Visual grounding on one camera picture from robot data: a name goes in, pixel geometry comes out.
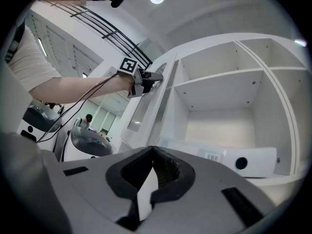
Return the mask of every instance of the black cable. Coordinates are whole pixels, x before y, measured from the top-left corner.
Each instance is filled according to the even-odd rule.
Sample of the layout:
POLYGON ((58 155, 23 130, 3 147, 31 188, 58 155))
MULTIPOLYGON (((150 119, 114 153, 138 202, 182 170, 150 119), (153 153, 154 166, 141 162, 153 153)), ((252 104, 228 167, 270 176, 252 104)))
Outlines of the black cable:
MULTIPOLYGON (((97 88, 92 94, 90 94, 86 99, 85 99, 85 101, 82 103, 82 105, 79 107, 79 109, 69 118, 69 120, 68 121, 66 121, 66 123, 64 124, 64 125, 62 125, 53 135, 52 135, 52 137, 50 137, 50 138, 48 138, 48 139, 45 139, 45 140, 41 140, 41 141, 38 141, 37 143, 41 143, 41 142, 45 142, 45 141, 48 141, 48 140, 50 140, 50 139, 52 139, 79 111, 80 111, 80 109, 82 108, 82 106, 84 105, 84 103, 92 96, 92 95, 94 95, 94 93, 96 92, 96 91, 98 91, 101 87, 103 87, 103 85, 104 84, 106 84, 110 79, 112 79, 112 78, 114 78, 116 75, 117 75, 118 73, 116 73, 116 74, 114 74, 114 75, 112 75, 111 77, 109 77, 106 81, 104 81, 102 84, 99 84, 98 86, 100 86, 99 88, 97 88)), ((79 103, 79 101, 77 101, 71 108, 73 108, 74 106, 76 106, 77 104, 79 103)))

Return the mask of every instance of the ceiling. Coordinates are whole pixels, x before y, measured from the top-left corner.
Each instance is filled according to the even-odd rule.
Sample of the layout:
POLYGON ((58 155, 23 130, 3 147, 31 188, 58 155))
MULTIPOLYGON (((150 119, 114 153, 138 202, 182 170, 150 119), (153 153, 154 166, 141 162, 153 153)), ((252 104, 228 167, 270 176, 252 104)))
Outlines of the ceiling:
POLYGON ((141 23, 151 25, 172 46, 212 35, 253 32, 293 39, 298 35, 273 0, 125 0, 121 5, 141 23))
MULTIPOLYGON (((47 61, 62 77, 82 77, 82 73, 89 75, 103 61, 85 46, 74 45, 60 29, 43 22, 31 12, 27 15, 25 23, 35 38, 41 39, 47 53, 47 61)), ((91 101, 115 115, 122 116, 129 103, 127 94, 118 92, 104 97, 93 98, 91 101)))

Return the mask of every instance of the black circular port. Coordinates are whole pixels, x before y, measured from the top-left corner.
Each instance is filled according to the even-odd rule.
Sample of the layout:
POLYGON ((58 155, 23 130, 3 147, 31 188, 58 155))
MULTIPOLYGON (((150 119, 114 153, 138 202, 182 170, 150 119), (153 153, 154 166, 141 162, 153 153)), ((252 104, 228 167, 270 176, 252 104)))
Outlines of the black circular port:
POLYGON ((235 162, 235 168, 242 171, 246 168, 248 161, 245 157, 239 157, 235 162))
POLYGON ((28 126, 27 130, 28 130, 28 132, 32 133, 34 129, 32 126, 28 126))

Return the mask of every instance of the sticker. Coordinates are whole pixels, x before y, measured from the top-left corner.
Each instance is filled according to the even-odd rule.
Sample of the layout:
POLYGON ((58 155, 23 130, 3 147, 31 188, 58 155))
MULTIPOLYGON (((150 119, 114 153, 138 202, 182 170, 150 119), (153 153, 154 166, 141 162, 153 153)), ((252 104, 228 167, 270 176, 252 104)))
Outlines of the sticker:
POLYGON ((120 67, 118 68, 119 71, 123 73, 127 73, 130 75, 134 75, 137 69, 138 61, 129 57, 125 57, 120 67))
POLYGON ((200 148, 197 155, 202 158, 222 163, 225 154, 222 150, 219 151, 200 148))
POLYGON ((206 153, 205 158, 210 159, 210 160, 215 161, 215 162, 219 162, 221 159, 221 155, 206 153))

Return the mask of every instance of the black rubber part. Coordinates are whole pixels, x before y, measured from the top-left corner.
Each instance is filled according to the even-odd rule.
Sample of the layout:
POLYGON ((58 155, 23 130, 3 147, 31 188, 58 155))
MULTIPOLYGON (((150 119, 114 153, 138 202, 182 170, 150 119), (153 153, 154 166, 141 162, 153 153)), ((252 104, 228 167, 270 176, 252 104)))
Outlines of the black rubber part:
POLYGON ((180 199, 195 182, 193 167, 159 147, 154 147, 153 168, 158 190, 151 195, 151 205, 180 199))
POLYGON ((239 171, 244 170, 248 165, 248 160, 245 157, 239 157, 235 162, 235 168, 239 171))
POLYGON ((71 176, 71 175, 75 175, 75 174, 80 174, 80 173, 83 173, 83 172, 86 172, 88 171, 89 169, 86 168, 85 166, 80 166, 80 167, 76 167, 76 168, 73 168, 73 169, 68 169, 68 170, 64 170, 64 174, 66 176, 71 176))
POLYGON ((159 147, 147 147, 114 165, 106 172, 107 184, 118 197, 130 199, 127 216, 117 221, 121 226, 136 230, 140 225, 137 193, 152 167, 158 178, 158 190, 151 195, 151 205, 180 199, 193 185, 195 171, 187 162, 159 147))
POLYGON ((22 135, 22 136, 24 136, 24 137, 26 137, 26 138, 28 138, 28 139, 34 141, 34 142, 37 142, 36 136, 30 134, 29 132, 26 132, 25 130, 22 130, 21 133, 20 133, 20 135, 22 135))
POLYGON ((237 188, 228 188, 222 190, 222 193, 246 227, 252 226, 263 218, 263 215, 237 188))
POLYGON ((60 161, 61 161, 61 162, 64 162, 64 152, 65 152, 65 147, 66 147, 68 138, 69 138, 69 135, 67 136, 67 138, 66 138, 66 140, 65 140, 65 143, 63 144, 63 147, 62 147, 62 153, 61 153, 61 158, 60 158, 60 161))
POLYGON ((28 127, 27 127, 27 130, 28 130, 28 132, 32 133, 34 129, 33 129, 32 126, 28 126, 28 127))

